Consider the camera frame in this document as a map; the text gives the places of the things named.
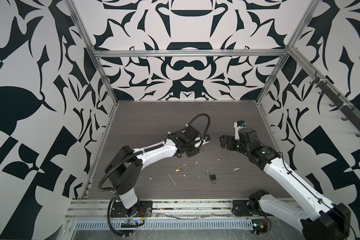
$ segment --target keyring with keys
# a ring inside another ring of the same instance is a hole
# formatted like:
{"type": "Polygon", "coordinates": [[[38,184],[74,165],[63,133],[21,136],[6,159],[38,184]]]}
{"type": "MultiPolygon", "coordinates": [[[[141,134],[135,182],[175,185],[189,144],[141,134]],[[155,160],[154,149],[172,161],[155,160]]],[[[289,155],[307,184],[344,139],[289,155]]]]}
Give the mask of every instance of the keyring with keys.
{"type": "Polygon", "coordinates": [[[215,185],[216,185],[216,183],[215,183],[215,181],[216,181],[216,175],[215,175],[215,174],[212,174],[212,175],[211,175],[211,173],[210,173],[208,170],[205,171],[205,176],[207,176],[206,173],[208,173],[209,179],[212,181],[212,186],[215,186],[215,185]]]}

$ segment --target black and white patterned panel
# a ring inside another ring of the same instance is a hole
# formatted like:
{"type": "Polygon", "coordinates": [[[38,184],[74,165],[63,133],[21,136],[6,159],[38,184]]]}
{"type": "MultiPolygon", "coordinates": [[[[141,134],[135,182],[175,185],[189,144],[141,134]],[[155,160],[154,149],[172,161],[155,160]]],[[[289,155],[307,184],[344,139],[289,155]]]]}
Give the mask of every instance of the black and white patterned panel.
{"type": "Polygon", "coordinates": [[[102,58],[119,100],[255,100],[278,56],[102,58]]]}
{"type": "Polygon", "coordinates": [[[360,110],[360,0],[323,0],[296,47],[360,110]]]}
{"type": "Polygon", "coordinates": [[[309,2],[75,0],[99,50],[284,48],[309,2]]]}
{"type": "Polygon", "coordinates": [[[317,192],[351,209],[360,237],[360,137],[311,81],[289,57],[262,105],[286,162],[317,192]]]}
{"type": "Polygon", "coordinates": [[[0,239],[56,232],[112,106],[63,1],[0,1],[0,239]]]}

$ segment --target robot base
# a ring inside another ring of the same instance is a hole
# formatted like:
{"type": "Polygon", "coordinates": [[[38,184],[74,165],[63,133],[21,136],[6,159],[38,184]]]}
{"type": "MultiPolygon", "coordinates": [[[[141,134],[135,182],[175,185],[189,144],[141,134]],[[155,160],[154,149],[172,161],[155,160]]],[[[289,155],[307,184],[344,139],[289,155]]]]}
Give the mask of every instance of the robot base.
{"type": "Polygon", "coordinates": [[[147,213],[152,211],[152,201],[138,201],[130,209],[126,209],[122,202],[114,202],[110,211],[110,217],[140,217],[139,213],[142,212],[147,216],[147,213]]]}

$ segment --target patterned wall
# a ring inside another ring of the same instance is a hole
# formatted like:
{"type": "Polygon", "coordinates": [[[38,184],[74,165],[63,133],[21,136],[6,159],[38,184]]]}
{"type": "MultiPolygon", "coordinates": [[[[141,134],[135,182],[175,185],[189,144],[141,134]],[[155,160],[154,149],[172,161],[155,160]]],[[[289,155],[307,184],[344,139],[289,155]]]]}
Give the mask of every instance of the patterned wall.
{"type": "Polygon", "coordinates": [[[63,1],[0,1],[0,239],[61,226],[112,106],[63,1]]]}
{"type": "MultiPolygon", "coordinates": [[[[75,0],[98,50],[284,48],[309,2],[75,0]]],[[[103,65],[119,100],[254,100],[274,59],[108,58],[103,65]]]]}
{"type": "MultiPolygon", "coordinates": [[[[360,0],[324,0],[298,49],[360,109],[360,0]]],[[[286,161],[318,192],[348,205],[360,237],[359,132],[310,81],[289,57],[262,105],[286,161]]]]}
{"type": "Polygon", "coordinates": [[[278,56],[103,58],[119,100],[254,100],[278,56]]]}

